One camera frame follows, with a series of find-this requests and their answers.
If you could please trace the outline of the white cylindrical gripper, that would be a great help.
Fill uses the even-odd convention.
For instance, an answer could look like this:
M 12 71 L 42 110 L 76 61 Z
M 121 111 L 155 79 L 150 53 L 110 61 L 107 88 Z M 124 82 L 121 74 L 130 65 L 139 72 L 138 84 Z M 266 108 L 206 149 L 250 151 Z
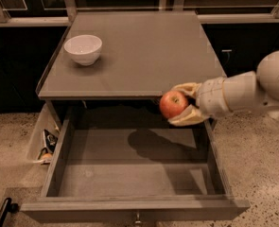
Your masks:
M 188 106 L 182 113 L 168 119 L 168 123 L 176 126 L 191 126 L 202 123 L 208 117 L 218 119 L 230 115 L 224 95 L 223 82 L 225 78 L 208 79 L 203 84 L 187 82 L 172 87 L 173 90 L 184 93 L 196 99 L 196 106 Z

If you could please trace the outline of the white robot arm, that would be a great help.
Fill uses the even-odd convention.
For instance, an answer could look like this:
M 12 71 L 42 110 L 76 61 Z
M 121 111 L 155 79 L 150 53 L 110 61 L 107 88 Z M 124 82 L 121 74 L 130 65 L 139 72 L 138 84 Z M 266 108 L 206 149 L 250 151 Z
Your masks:
M 177 127 L 239 112 L 279 112 L 279 51 L 266 56 L 256 71 L 203 83 L 179 84 L 173 89 L 196 100 L 194 105 L 168 120 Z

